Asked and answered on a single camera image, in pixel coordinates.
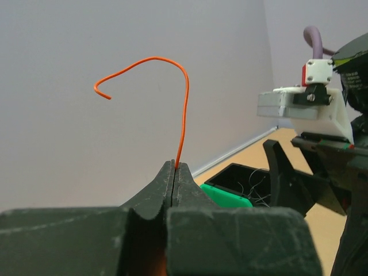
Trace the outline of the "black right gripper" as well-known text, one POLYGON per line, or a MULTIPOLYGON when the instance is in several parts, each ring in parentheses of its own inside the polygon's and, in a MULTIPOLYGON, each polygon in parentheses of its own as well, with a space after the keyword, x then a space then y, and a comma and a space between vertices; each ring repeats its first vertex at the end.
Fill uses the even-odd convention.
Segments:
POLYGON ((367 141, 354 144, 329 135, 299 135, 300 149, 314 175, 295 170, 280 143, 266 140, 272 207, 291 208, 302 216, 315 205, 331 207, 331 187, 339 205, 367 215, 367 141))

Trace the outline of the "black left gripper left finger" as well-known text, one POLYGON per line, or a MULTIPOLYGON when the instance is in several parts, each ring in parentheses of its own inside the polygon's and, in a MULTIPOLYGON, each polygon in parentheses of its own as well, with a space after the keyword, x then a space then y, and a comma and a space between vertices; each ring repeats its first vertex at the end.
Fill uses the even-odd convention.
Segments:
POLYGON ((175 168, 120 206, 1 213, 2 275, 166 275, 175 168))

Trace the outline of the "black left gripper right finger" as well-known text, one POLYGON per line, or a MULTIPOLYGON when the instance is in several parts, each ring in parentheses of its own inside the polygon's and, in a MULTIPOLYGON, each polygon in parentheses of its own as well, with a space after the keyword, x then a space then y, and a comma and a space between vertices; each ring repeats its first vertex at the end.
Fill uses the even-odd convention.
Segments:
POLYGON ((290 208, 221 208, 175 172, 167 211, 168 275, 321 275, 309 227, 290 208))

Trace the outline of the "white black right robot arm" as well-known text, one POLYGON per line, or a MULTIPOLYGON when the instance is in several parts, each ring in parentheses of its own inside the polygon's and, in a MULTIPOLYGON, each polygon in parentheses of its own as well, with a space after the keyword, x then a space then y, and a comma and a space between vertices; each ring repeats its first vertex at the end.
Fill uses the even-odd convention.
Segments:
POLYGON ((257 114, 287 118, 311 169, 296 171, 279 142, 265 141, 271 205, 307 214, 320 204, 347 217, 332 275, 367 274, 367 35, 332 51, 304 29, 312 58, 301 83, 261 93, 257 114))

